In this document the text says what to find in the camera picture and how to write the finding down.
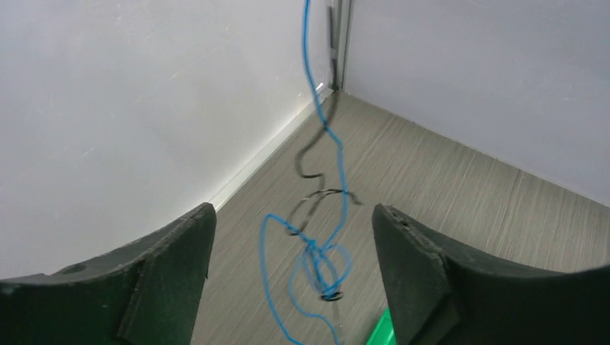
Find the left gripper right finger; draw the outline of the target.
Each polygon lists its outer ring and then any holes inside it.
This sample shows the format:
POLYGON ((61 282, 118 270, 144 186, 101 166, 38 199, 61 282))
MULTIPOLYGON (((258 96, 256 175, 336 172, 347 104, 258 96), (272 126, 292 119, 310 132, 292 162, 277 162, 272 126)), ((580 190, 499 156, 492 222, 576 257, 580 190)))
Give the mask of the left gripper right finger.
POLYGON ((378 204, 372 227, 398 344, 607 344, 609 268, 502 259, 378 204))

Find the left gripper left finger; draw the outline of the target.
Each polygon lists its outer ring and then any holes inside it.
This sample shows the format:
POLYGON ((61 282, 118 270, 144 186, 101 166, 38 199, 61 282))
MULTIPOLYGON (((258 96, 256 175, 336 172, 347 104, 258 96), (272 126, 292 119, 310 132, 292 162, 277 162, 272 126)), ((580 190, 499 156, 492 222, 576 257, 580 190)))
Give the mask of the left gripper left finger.
POLYGON ((3 344, 189 344, 217 215, 167 226, 51 275, 1 281, 3 344))

